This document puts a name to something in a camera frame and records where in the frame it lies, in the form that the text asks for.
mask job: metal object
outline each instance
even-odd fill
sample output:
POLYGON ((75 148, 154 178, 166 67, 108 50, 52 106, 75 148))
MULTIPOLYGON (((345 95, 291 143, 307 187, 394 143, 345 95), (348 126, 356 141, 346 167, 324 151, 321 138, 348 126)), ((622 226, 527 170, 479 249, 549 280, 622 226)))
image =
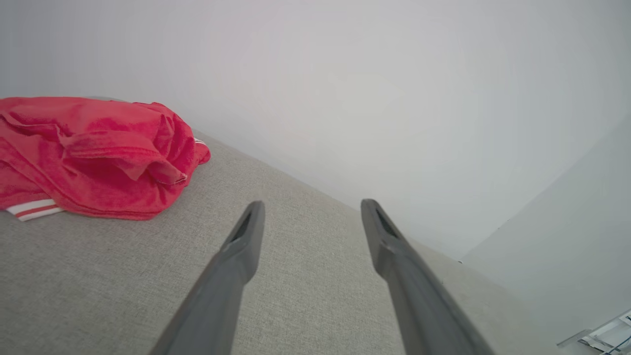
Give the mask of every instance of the metal object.
POLYGON ((263 202, 252 202, 199 276, 151 355, 230 354, 243 288, 259 265, 264 220, 263 202))
POLYGON ((362 221, 377 273, 386 280, 408 354, 493 352, 421 257, 375 200, 362 201, 362 221))

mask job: white wall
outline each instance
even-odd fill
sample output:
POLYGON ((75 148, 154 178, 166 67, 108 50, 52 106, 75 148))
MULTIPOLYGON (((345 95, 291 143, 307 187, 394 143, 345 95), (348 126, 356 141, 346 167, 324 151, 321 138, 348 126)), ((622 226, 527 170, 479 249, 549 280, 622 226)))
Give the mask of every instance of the white wall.
POLYGON ((631 305, 631 117, 463 258, 559 343, 631 305))
POLYGON ((0 96, 161 102, 453 258, 631 112, 627 0, 0 6, 0 96))

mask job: gray fabric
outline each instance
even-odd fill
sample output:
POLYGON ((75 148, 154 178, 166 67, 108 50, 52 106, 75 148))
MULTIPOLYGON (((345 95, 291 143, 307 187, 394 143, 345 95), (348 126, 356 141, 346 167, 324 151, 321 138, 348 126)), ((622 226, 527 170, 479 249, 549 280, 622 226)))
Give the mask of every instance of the gray fabric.
POLYGON ((403 352, 356 210, 204 135, 212 159, 151 221, 0 212, 0 353, 146 354, 247 204, 266 202, 233 354, 403 352))

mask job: red cloth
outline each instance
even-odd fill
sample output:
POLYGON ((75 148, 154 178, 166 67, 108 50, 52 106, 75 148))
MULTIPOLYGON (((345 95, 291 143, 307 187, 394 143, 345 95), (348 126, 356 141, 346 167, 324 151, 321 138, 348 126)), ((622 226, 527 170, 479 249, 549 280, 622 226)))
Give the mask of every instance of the red cloth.
POLYGON ((191 128, 155 102, 0 100, 2 210, 52 199, 78 214, 151 219, 209 159, 191 128))

